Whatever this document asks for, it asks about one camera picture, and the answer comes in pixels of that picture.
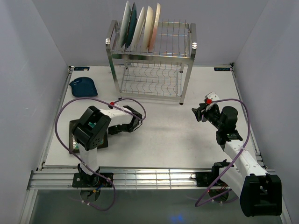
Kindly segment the white green red rimmed plate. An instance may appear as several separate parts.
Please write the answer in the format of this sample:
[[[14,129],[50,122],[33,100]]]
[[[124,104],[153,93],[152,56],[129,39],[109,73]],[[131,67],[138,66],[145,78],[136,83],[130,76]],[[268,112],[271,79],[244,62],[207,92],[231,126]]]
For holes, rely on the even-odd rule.
[[[142,29],[143,29],[143,26],[145,24],[145,18],[146,18],[145,7],[142,7],[141,12],[140,12],[139,17],[138,17],[138,20],[137,20],[136,27],[135,27],[133,39],[132,39],[132,42],[131,42],[131,50],[132,51],[137,48],[137,44],[139,43],[141,33],[142,33]]]

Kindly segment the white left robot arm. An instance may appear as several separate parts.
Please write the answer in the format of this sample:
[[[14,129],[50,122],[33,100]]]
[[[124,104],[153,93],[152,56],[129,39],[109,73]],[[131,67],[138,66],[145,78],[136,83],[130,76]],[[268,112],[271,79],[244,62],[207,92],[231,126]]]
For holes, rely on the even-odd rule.
[[[113,107],[98,109],[90,106],[80,117],[71,133],[79,144],[81,162],[78,171],[82,181],[88,186],[99,182],[97,149],[107,136],[121,132],[133,132],[142,124],[142,114],[128,105],[119,110]]]

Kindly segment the square black teal plate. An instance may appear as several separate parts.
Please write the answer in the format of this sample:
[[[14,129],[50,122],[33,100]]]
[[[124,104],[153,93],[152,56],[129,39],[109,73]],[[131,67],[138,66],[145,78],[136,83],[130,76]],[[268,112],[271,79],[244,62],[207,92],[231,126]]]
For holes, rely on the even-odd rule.
[[[75,141],[75,137],[72,134],[72,129],[76,125],[78,119],[71,120],[69,122],[69,149],[73,151],[74,153],[78,154],[79,153],[79,144]],[[102,148],[107,148],[108,147],[108,137],[107,133],[105,133],[102,141],[98,145],[97,149],[102,149]]]

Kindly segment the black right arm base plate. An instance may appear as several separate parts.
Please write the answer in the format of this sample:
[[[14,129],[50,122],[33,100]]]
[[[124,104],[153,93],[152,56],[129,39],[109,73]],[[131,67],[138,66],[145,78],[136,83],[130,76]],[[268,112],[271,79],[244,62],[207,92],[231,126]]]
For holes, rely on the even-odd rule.
[[[218,175],[212,171],[199,171],[190,175],[190,179],[196,182],[197,187],[208,187],[217,177]],[[213,187],[228,187],[228,185],[219,179]]]

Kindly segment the cream bear plate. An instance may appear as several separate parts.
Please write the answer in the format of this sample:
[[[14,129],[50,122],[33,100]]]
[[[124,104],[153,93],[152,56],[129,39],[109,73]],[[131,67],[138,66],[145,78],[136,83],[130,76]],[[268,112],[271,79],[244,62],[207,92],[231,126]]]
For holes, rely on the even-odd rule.
[[[143,34],[142,52],[146,52],[148,49],[148,45],[150,42],[150,35],[152,31],[152,24],[153,24],[153,9],[152,7],[148,6],[146,20],[145,20],[144,34]]]

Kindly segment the cream and pink branch plate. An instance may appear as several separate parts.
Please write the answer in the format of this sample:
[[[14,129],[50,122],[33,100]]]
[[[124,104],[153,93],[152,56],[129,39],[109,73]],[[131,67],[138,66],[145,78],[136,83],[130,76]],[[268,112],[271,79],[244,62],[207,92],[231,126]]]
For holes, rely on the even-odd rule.
[[[149,48],[148,48],[149,52],[152,52],[154,50],[156,37],[157,37],[157,29],[158,29],[158,24],[159,24],[160,12],[161,12],[161,5],[160,5],[160,3],[157,3],[156,15],[155,15],[155,20],[154,20],[154,25],[153,25],[153,30],[152,30],[152,36],[151,36],[151,40],[150,40]]]

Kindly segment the dark teal blossom plate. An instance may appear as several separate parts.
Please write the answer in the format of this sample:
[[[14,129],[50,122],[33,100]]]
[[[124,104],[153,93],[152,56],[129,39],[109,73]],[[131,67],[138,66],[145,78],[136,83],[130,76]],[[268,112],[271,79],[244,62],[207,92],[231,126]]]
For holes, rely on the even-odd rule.
[[[134,2],[132,6],[131,17],[128,26],[128,35],[125,43],[125,49],[127,49],[132,43],[136,24],[137,24],[137,9],[136,9],[136,4]]]

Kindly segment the dark blue irregular dish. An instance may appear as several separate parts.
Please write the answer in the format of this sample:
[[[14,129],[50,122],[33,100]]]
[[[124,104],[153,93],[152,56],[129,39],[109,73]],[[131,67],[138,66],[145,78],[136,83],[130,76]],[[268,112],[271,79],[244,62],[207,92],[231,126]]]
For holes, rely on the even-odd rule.
[[[78,77],[69,83],[71,93],[74,97],[96,97],[98,92],[94,81],[89,77]]]

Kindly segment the red and teal plate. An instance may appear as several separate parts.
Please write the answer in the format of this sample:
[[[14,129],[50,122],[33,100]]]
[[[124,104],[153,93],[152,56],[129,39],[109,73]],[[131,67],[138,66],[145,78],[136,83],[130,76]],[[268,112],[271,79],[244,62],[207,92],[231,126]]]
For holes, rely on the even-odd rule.
[[[123,47],[126,41],[130,17],[131,17],[131,7],[130,7],[130,2],[127,1],[125,5],[125,10],[122,18],[122,23],[121,23],[120,35],[119,35],[120,48]]]

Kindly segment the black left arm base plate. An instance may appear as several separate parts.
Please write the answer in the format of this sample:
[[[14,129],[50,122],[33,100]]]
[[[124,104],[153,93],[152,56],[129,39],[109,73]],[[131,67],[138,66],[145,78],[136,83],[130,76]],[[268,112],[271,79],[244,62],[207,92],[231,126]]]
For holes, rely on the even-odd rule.
[[[95,174],[89,176],[81,173],[75,173],[71,186],[73,188],[110,188],[112,187],[112,184],[105,178],[99,177]]]

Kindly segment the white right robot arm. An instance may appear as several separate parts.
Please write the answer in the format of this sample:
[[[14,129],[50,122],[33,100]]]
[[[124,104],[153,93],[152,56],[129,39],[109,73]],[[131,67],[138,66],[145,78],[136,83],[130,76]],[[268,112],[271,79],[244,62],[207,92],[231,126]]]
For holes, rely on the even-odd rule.
[[[216,127],[216,141],[232,159],[214,163],[210,189],[227,184],[238,196],[242,212],[247,217],[279,216],[282,214],[282,182],[278,175],[267,172],[245,149],[245,141],[236,129],[238,111],[231,106],[219,109],[211,100],[201,103],[192,112],[198,122],[210,122]]]

